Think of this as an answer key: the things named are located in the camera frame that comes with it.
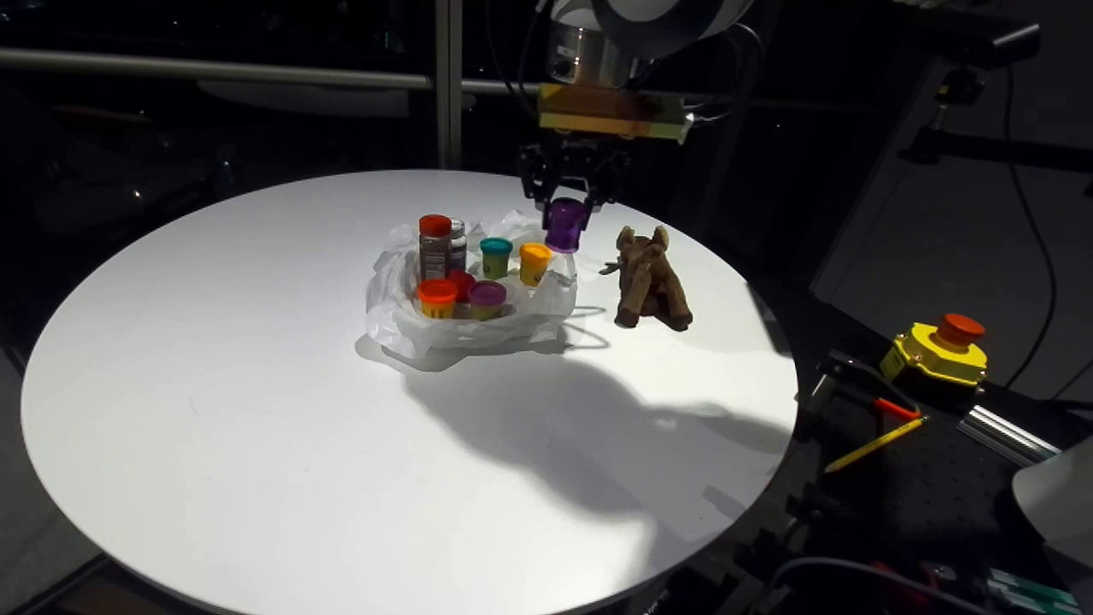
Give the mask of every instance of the table surface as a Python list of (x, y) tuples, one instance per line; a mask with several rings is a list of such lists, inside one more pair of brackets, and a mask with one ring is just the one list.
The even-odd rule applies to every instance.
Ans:
[(747, 285), (670, 233), (695, 327), (614, 327), (621, 225), (578, 253), (566, 352), (435, 371), (361, 339), (392, 225), (531, 207), (516, 176), (342, 174), (191, 213), (104, 264), (40, 331), (24, 439), (73, 523), (228, 613), (559, 613), (662, 573), (775, 476), (797, 368)]

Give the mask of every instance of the cable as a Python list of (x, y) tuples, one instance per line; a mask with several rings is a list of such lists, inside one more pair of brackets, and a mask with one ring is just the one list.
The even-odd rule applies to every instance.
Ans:
[[(758, 36), (758, 31), (753, 26), (753, 25), (734, 25), (732, 31), (725, 31), (725, 42), (732, 45), (732, 34), (734, 31), (740, 31), (747, 42), (753, 42), (753, 49), (744, 52), (744, 85), (740, 89), (756, 89), (756, 83), (758, 83), (758, 70), (761, 70), (761, 65), (764, 65), (764, 45), (761, 45), (761, 36)], [(728, 101), (728, 110), (721, 110), (721, 113), (715, 113), (715, 110), (704, 110), (704, 105), (682, 105), (682, 113), (687, 113), (687, 121), (690, 124), (698, 124), (698, 126), (704, 126), (704, 124), (721, 124), (721, 121), (728, 121), (728, 115), (734, 115), (734, 101)]]
[(1037, 409), (1093, 413), (1093, 401), (1046, 401)]
[(1093, 360), (1085, 363), (1085, 367), (1078, 367), (1052, 396), (1047, 396), (1047, 403), (1067, 403), (1067, 401), (1059, 401), (1068, 386), (1077, 386), (1083, 377), (1091, 377), (1091, 368), (1093, 368)]
[(1059, 274), (1057, 274), (1057, 261), (1047, 253), (1047, 241), (1035, 221), (1035, 213), (1028, 206), (1028, 193), (1024, 193), (1024, 184), (1021, 184), (1021, 172), (1016, 165), (1016, 89), (1017, 89), (1017, 70), (1008, 67), (1005, 75), (1005, 124), (1000, 124), (1000, 138), (1005, 138), (1005, 147), (1008, 147), (1008, 174), (1012, 174), (1012, 184), (1017, 191), (1017, 200), (1021, 200), (1021, 213), (1024, 213), (1024, 221), (1028, 221), (1028, 233), (1035, 240), (1035, 248), (1037, 256), (1046, 261), (1046, 274), (1047, 274), (1047, 310), (1030, 339), (1030, 349), (1024, 352), (1021, 367), (1008, 377), (1005, 390), (1012, 390), (1024, 368), (1030, 367), (1030, 360), (1042, 352), (1046, 339), (1047, 339), (1047, 327), (1057, 326), (1057, 306), (1059, 306)]
[(825, 352), (816, 368), (820, 368), (820, 377), (823, 371), (841, 377), (841, 368), (857, 371), (857, 377), (871, 378), (878, 390), (885, 390), (892, 401), (898, 401), (903, 408), (918, 408), (913, 396), (896, 390), (874, 367), (868, 367), (868, 363), (861, 363), (861, 360), (854, 360), (847, 352)]
[(797, 561), (786, 561), (772, 581), (772, 587), (779, 587), (791, 572), (800, 568), (837, 568), (837, 572), (854, 572), (854, 573), (871, 573), (871, 577), (882, 577), (887, 585), (903, 585), (910, 592), (918, 592), (927, 598), (935, 598), (935, 601), (947, 601), (951, 607), (959, 607), (959, 613), (970, 613), (970, 615), (987, 615), (987, 607), (977, 607), (955, 595), (947, 595), (938, 587), (929, 587), (929, 585), (918, 585), (913, 577), (903, 577), (896, 572), (885, 572), (885, 568), (868, 568), (868, 565), (857, 565), (857, 561), (841, 561), (841, 556), (797, 556)]
[(512, 80), (509, 80), (509, 70), (506, 70), (506, 65), (501, 65), (500, 42), (496, 42), (496, 34), (493, 34), (493, 0), (483, 0), (483, 26), (486, 26), (488, 60), (493, 60), (493, 67), (500, 70), (500, 80), (506, 83), (506, 92), (509, 92), (512, 100), (520, 100), (520, 105), (525, 110), (531, 121), (535, 121), (533, 105), (525, 101), (525, 95), (516, 92), (516, 85), (512, 85)]

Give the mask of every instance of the small bottle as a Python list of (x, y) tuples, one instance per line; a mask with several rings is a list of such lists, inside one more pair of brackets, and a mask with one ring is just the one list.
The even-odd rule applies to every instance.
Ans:
[(465, 233), (465, 221), (453, 218), (446, 233), (446, 277), (465, 270), (468, 270), (468, 233)]
[(542, 310), (548, 315), (573, 315), (578, 306), (578, 264), (573, 253), (582, 245), (582, 233), (586, 225), (586, 207), (573, 197), (555, 197), (548, 206), (548, 245), (555, 253), (541, 291), (548, 302)]
[(486, 240), (486, 230), (483, 225), (471, 225), (465, 230), (465, 240), (468, 240), (468, 274), (483, 274), (483, 240)]
[(446, 214), (421, 214), (421, 253), (417, 253), (417, 281), (444, 281), (450, 256), (450, 218)]

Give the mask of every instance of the toy horse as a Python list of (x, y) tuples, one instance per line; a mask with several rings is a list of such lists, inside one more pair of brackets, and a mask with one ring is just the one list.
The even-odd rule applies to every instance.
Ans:
[(662, 326), (687, 331), (695, 315), (674, 264), (666, 261), (670, 233), (658, 225), (650, 234), (631, 230), (619, 233), (619, 264), (608, 264), (603, 274), (619, 270), (619, 327), (635, 327), (641, 315), (656, 315)]

